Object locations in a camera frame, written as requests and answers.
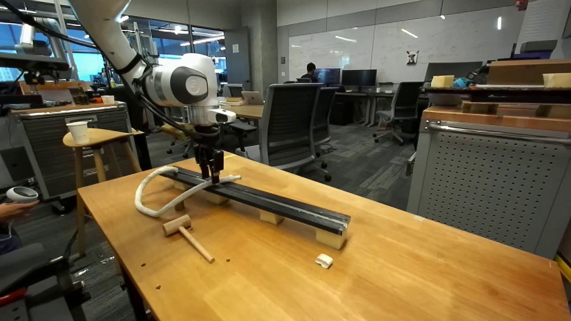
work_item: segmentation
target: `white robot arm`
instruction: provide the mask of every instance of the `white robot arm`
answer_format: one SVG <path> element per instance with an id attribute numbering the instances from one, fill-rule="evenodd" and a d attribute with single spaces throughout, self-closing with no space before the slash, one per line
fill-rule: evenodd
<path id="1" fill-rule="evenodd" d="M 221 110 L 216 97 L 214 62 L 207 55 L 186 53 L 177 62 L 153 63 L 129 46 L 116 21 L 130 0 L 70 0 L 93 42 L 123 76 L 125 85 L 161 106 L 193 106 L 191 124 L 230 122 L 236 113 Z"/>

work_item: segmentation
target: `robotic arm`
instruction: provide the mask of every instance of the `robotic arm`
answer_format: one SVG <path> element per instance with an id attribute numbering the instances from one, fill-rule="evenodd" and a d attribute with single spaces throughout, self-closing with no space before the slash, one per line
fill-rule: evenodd
<path id="1" fill-rule="evenodd" d="M 91 40 L 102 49 L 125 85 L 129 85 L 146 106 L 159 113 L 171 126 L 186 131 L 195 144 L 195 158 L 203 181 L 187 188 L 162 208 L 153 210 L 143 204 L 143 188 L 157 174 L 177 172 L 173 165 L 164 165 L 150 172 L 136 190 L 136 208 L 146 215 L 162 215 L 175 208 L 196 190 L 211 183 L 234 181 L 239 176 L 220 178 L 223 169 L 223 151 L 214 147 L 220 129 L 216 124 L 236 119 L 234 112 L 223 110 L 216 97 L 216 74 L 211 56 L 187 53 L 177 62 L 157 63 L 141 56 L 129 46 L 121 24 L 116 21 L 130 0 L 70 0 L 79 21 L 89 31 Z M 189 106 L 189 122 L 180 124 L 166 117 L 159 106 Z"/>
<path id="2" fill-rule="evenodd" d="M 129 46 L 121 24 L 116 21 L 130 0 L 70 0 L 79 21 L 93 42 L 123 76 L 125 85 L 150 104 L 191 106 L 191 124 L 212 126 L 236 119 L 234 112 L 221 110 L 216 99 L 216 74 L 211 56 L 186 53 L 180 60 L 155 63 Z"/>

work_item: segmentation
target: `computer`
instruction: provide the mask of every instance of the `computer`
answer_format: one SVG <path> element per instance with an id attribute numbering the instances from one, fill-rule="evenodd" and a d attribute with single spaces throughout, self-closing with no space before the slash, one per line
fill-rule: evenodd
<path id="1" fill-rule="evenodd" d="M 259 90 L 243 90 L 245 104 L 264 104 L 264 97 Z"/>
<path id="2" fill-rule="evenodd" d="M 327 87 L 341 83 L 341 67 L 318 67 L 318 80 Z"/>
<path id="3" fill-rule="evenodd" d="M 362 90 L 364 87 L 377 85 L 377 69 L 343 69 L 343 87 L 357 87 Z"/>
<path id="4" fill-rule="evenodd" d="M 223 90 L 225 90 L 225 96 L 243 96 L 243 88 L 245 88 L 243 83 L 227 83 Z"/>

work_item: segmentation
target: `cabinet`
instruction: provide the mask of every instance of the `cabinet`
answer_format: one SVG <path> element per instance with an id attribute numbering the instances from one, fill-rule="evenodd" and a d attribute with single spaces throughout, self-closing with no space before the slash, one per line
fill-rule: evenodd
<path id="1" fill-rule="evenodd" d="M 75 194 L 73 151 L 62 144 L 68 121 L 87 119 L 93 128 L 130 129 L 129 112 L 121 101 L 116 104 L 27 108 L 14 112 L 13 117 L 43 199 Z M 129 172 L 130 162 L 123 153 L 121 147 L 114 145 L 104 149 L 105 169 L 116 167 L 107 176 L 120 176 L 121 170 Z M 91 156 L 87 151 L 84 153 L 87 183 L 96 181 Z"/>
<path id="2" fill-rule="evenodd" d="M 427 108 L 409 210 L 553 258 L 569 222 L 571 119 Z"/>

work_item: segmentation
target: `wall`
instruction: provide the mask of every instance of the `wall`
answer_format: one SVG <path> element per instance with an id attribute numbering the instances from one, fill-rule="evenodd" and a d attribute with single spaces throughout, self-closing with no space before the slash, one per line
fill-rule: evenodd
<path id="1" fill-rule="evenodd" d="M 132 0 L 127 14 L 211 28 L 237 28 L 237 3 L 230 0 Z"/>
<path id="2" fill-rule="evenodd" d="M 360 10 L 371 10 L 378 6 L 393 6 L 400 3 L 410 3 L 419 0 L 278 0 L 278 26 L 294 24 L 312 19 L 323 19 L 330 15 L 343 15 Z"/>
<path id="3" fill-rule="evenodd" d="M 378 81 L 423 80 L 428 62 L 509 56 L 521 21 L 521 12 L 503 6 L 294 35 L 289 37 L 289 78 L 312 60 L 323 67 L 378 69 Z M 407 51 L 419 51 L 416 65 L 407 65 Z"/>
<path id="4" fill-rule="evenodd" d="M 278 78 L 277 71 L 277 1 L 246 0 L 241 22 L 250 30 L 252 87 L 266 94 Z"/>
<path id="5" fill-rule="evenodd" d="M 287 3 L 278 0 L 280 81 L 300 76 L 309 60 L 318 65 L 378 67 L 380 80 L 400 81 L 418 80 L 428 60 L 507 56 L 518 42 L 525 15 L 514 6 L 514 0 L 380 0 L 368 10 L 357 10 L 362 8 L 359 5 L 352 8 L 353 1 L 344 10 L 334 10 L 337 0 L 305 5 L 293 1 L 293 6 Z M 500 14 L 501 31 L 494 30 Z M 402 28 L 412 28 L 419 37 L 405 35 Z M 405 65 L 407 49 L 421 51 L 418 65 Z"/>
<path id="6" fill-rule="evenodd" d="M 530 1 L 518 42 L 557 38 L 559 42 L 551 56 L 571 56 L 571 38 L 562 38 L 569 6 L 571 0 Z"/>

